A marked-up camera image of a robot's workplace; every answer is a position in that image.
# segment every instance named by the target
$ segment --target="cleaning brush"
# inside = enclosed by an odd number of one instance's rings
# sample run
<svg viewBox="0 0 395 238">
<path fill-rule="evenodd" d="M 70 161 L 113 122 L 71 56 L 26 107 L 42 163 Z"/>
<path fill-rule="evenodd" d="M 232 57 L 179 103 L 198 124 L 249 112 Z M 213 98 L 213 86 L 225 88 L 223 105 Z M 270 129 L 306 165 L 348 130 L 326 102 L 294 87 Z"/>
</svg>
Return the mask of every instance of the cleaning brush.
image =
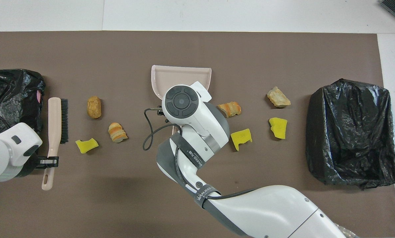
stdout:
<svg viewBox="0 0 395 238">
<path fill-rule="evenodd" d="M 68 142 L 68 101 L 60 98 L 48 100 L 48 158 L 58 156 L 61 144 Z M 42 189 L 50 190 L 54 184 L 55 167 L 45 169 Z"/>
</svg>

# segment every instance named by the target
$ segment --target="pink object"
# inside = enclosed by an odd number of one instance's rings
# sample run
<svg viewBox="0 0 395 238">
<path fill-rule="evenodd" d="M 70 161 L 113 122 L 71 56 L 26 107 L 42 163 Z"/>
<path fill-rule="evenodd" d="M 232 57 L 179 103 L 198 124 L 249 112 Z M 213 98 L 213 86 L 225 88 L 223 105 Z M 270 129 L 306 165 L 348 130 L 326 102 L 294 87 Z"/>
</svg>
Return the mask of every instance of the pink object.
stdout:
<svg viewBox="0 0 395 238">
<path fill-rule="evenodd" d="M 152 89 L 160 99 L 172 86 L 177 84 L 191 85 L 199 81 L 208 90 L 211 73 L 211 68 L 153 65 L 151 70 Z"/>
<path fill-rule="evenodd" d="M 40 103 L 40 100 L 42 99 L 42 92 L 37 90 L 36 96 L 37 96 L 37 101 Z"/>
</svg>

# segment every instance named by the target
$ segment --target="food scrap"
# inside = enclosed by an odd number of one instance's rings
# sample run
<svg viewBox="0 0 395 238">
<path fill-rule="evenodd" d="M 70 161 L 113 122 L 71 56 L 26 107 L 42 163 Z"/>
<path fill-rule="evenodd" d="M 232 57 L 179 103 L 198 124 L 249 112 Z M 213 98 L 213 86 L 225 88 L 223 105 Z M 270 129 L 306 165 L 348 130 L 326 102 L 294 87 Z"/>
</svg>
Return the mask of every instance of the food scrap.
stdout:
<svg viewBox="0 0 395 238">
<path fill-rule="evenodd" d="M 125 134 L 122 126 L 117 122 L 111 123 L 108 128 L 108 133 L 110 134 L 112 141 L 116 143 L 122 142 L 124 139 L 128 139 L 128 136 Z"/>
<path fill-rule="evenodd" d="M 241 113 L 241 107 L 235 101 L 231 101 L 231 102 L 228 102 L 225 104 L 219 104 L 219 105 L 217 105 L 217 107 L 220 110 L 222 110 L 225 113 L 225 116 L 227 116 L 227 117 L 231 117 L 234 115 L 240 115 L 240 113 Z"/>
<path fill-rule="evenodd" d="M 95 119 L 102 115 L 100 98 L 93 96 L 87 100 L 87 114 Z"/>
<path fill-rule="evenodd" d="M 290 100 L 277 87 L 268 91 L 267 97 L 276 107 L 285 107 L 291 104 Z"/>
</svg>

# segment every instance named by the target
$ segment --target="white tabletop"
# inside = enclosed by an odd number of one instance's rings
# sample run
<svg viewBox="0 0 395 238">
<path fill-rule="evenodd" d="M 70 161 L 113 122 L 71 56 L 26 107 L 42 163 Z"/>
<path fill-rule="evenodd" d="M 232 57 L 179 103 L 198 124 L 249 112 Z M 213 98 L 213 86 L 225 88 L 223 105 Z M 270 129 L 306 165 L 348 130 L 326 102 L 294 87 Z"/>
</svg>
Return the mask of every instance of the white tabletop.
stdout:
<svg viewBox="0 0 395 238">
<path fill-rule="evenodd" d="M 395 116 L 395 17 L 377 0 L 0 0 L 0 31 L 41 30 L 377 33 Z"/>
</svg>

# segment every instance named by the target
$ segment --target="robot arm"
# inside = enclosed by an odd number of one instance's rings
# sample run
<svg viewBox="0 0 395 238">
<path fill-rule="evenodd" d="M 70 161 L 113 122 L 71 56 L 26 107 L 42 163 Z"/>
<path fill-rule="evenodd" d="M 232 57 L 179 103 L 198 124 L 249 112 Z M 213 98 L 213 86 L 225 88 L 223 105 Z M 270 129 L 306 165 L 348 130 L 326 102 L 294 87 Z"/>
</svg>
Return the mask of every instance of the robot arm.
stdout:
<svg viewBox="0 0 395 238">
<path fill-rule="evenodd" d="M 40 137 L 25 123 L 0 134 L 0 182 L 14 178 L 42 144 Z"/>
<path fill-rule="evenodd" d="M 221 196 L 196 175 L 229 138 L 224 116 L 198 82 L 177 85 L 162 99 L 167 119 L 182 125 L 158 147 L 157 164 L 203 209 L 238 235 L 256 238 L 342 238 L 342 232 L 320 209 L 294 188 L 268 186 Z"/>
</svg>

